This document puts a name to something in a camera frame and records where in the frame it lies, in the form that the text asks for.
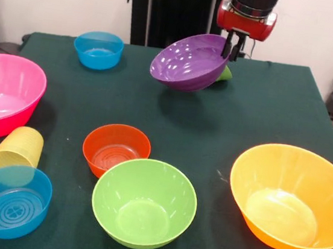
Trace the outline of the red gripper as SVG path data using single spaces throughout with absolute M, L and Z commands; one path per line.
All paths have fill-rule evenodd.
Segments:
M 222 0 L 217 11 L 217 25 L 228 31 L 228 36 L 221 52 L 222 58 L 227 58 L 230 53 L 229 61 L 236 61 L 239 53 L 243 51 L 246 36 L 258 41 L 265 41 L 276 25 L 277 14 L 271 12 L 265 18 L 252 18 L 243 16 L 237 12 L 232 0 Z M 233 32 L 238 36 L 238 42 L 232 48 Z

